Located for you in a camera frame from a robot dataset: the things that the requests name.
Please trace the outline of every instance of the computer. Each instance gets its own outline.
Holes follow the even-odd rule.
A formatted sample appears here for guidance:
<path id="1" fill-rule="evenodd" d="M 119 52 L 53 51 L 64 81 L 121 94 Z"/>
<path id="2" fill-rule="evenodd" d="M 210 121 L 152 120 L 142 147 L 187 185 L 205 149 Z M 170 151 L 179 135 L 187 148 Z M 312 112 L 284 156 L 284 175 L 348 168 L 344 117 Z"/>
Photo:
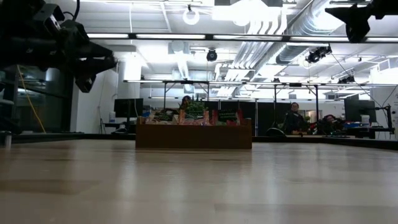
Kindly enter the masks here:
<path id="1" fill-rule="evenodd" d="M 133 130 L 130 129 L 130 118 L 142 116 L 144 99 L 117 99 L 114 101 L 114 112 L 117 118 L 127 118 L 125 128 L 119 128 L 112 134 L 127 134 Z"/>
<path id="2" fill-rule="evenodd" d="M 144 99 L 117 99 L 114 101 L 114 112 L 117 118 L 136 118 L 142 116 Z"/>
<path id="3" fill-rule="evenodd" d="M 344 100 L 346 121 L 361 122 L 361 115 L 369 115 L 370 123 L 376 123 L 376 110 L 374 101 L 370 100 Z"/>

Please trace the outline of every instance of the computer monitor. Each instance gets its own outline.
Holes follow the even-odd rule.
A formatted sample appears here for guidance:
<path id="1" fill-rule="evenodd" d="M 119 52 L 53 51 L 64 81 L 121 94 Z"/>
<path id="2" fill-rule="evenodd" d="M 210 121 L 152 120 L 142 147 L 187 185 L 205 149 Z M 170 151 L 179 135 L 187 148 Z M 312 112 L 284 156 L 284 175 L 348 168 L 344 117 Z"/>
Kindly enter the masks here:
<path id="1" fill-rule="evenodd" d="M 361 115 L 369 115 L 371 123 L 377 122 L 374 101 L 370 100 L 344 100 L 346 121 L 361 122 Z"/>
<path id="2" fill-rule="evenodd" d="M 117 118 L 136 118 L 142 116 L 144 99 L 117 99 L 114 101 L 114 112 Z"/>

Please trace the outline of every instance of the wooden box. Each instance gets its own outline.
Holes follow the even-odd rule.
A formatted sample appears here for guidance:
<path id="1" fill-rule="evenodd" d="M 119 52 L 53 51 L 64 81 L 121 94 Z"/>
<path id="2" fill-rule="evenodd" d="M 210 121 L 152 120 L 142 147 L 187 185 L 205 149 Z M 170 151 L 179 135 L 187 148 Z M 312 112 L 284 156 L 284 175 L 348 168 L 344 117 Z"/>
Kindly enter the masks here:
<path id="1" fill-rule="evenodd" d="M 136 128 L 136 148 L 251 149 L 251 121 L 240 126 L 144 124 Z"/>

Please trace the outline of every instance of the cable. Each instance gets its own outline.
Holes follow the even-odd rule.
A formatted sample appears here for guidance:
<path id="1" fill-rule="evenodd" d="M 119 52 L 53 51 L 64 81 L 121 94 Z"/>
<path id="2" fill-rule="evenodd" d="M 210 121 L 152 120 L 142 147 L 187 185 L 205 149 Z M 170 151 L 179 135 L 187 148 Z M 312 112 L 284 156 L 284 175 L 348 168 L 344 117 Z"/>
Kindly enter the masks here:
<path id="1" fill-rule="evenodd" d="M 68 11 L 66 11 L 66 12 L 63 12 L 64 14 L 68 14 L 68 15 L 71 15 L 72 16 L 72 18 L 74 18 L 75 17 L 75 15 L 73 15 L 71 12 L 68 12 Z"/>
<path id="2" fill-rule="evenodd" d="M 29 96 L 29 94 L 27 93 L 26 86 L 25 86 L 25 81 L 24 81 L 24 77 L 22 76 L 22 72 L 21 72 L 21 69 L 19 68 L 19 65 L 17 65 L 17 69 L 18 69 L 19 77 L 21 78 L 21 81 L 22 81 L 22 86 L 23 86 L 24 89 L 25 89 L 25 94 L 26 94 L 26 97 L 27 97 L 27 101 L 29 102 L 30 107 L 31 107 L 32 110 L 33 110 L 33 114 L 35 114 L 35 117 L 36 117 L 37 121 L 39 122 L 39 125 L 40 125 L 40 127 L 42 128 L 43 133 L 46 134 L 45 129 L 44 129 L 44 126 L 43 126 L 43 124 L 42 124 L 42 120 L 40 120 L 39 116 L 37 115 L 36 110 L 35 110 L 35 108 L 34 108 L 32 102 L 31 102 L 31 100 L 30 100 L 30 96 Z"/>
<path id="3" fill-rule="evenodd" d="M 102 114 L 101 114 L 101 101 L 102 101 L 102 94 L 104 92 L 104 84 L 105 84 L 105 74 L 103 74 L 101 93 L 99 94 L 99 102 L 98 102 L 97 108 L 98 108 L 98 113 L 99 113 L 99 126 L 101 127 L 101 133 L 102 133 L 102 128 L 103 128 L 104 132 L 106 134 L 106 130 L 105 130 L 105 126 L 103 123 Z"/>
<path id="4" fill-rule="evenodd" d="M 79 11 L 80 11 L 80 0 L 76 0 L 76 11 L 72 19 L 73 21 L 76 21 L 77 16 L 79 15 Z"/>
<path id="5" fill-rule="evenodd" d="M 333 54 L 331 54 L 332 56 L 333 56 L 333 58 L 335 58 L 335 60 L 337 61 L 337 63 L 340 65 L 340 67 L 344 70 L 344 72 L 345 73 L 347 73 L 347 75 L 351 75 L 351 74 L 349 74 L 348 72 L 347 72 L 347 70 L 344 68 L 344 66 L 342 66 L 342 64 L 337 60 L 337 58 L 333 55 Z M 387 100 L 391 97 L 391 95 L 395 92 L 395 90 L 396 90 L 396 88 L 398 87 L 398 85 L 391 91 L 391 93 L 390 93 L 390 95 L 388 96 L 388 98 L 384 101 L 384 103 L 383 103 L 383 105 L 380 105 L 380 103 L 378 103 L 369 93 L 368 93 L 368 91 L 366 91 L 364 88 L 362 88 L 362 86 L 359 84 L 359 83 L 357 83 L 357 82 L 355 82 L 375 103 L 377 103 L 377 105 L 379 105 L 379 107 L 381 107 L 381 108 L 383 108 L 384 107 L 384 104 L 387 102 Z M 383 111 L 383 113 L 384 113 L 384 117 L 386 118 L 386 122 L 387 122 L 387 124 L 388 124 L 388 118 L 387 118 L 387 114 L 386 114 L 386 112 L 382 109 L 382 111 Z"/>

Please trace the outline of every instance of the person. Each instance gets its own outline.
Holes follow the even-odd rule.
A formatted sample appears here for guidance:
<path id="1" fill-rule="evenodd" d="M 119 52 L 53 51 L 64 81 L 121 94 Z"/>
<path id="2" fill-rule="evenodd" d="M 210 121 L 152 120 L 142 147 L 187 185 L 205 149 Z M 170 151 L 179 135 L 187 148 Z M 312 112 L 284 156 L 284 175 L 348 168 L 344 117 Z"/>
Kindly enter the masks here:
<path id="1" fill-rule="evenodd" d="M 286 114 L 283 131 L 285 134 L 292 134 L 293 131 L 301 131 L 302 126 L 305 124 L 303 116 L 299 114 L 299 104 L 292 103 L 290 111 Z"/>
<path id="2" fill-rule="evenodd" d="M 332 114 L 326 115 L 322 120 L 318 122 L 318 133 L 319 134 L 333 134 L 336 131 L 342 131 L 344 129 L 344 121 L 336 118 Z"/>
<path id="3" fill-rule="evenodd" d="M 187 108 L 187 106 L 191 103 L 191 101 L 192 101 L 192 99 L 191 99 L 190 96 L 188 96 L 188 95 L 184 96 L 182 98 L 182 102 L 181 102 L 181 105 L 180 105 L 180 110 L 185 110 Z"/>

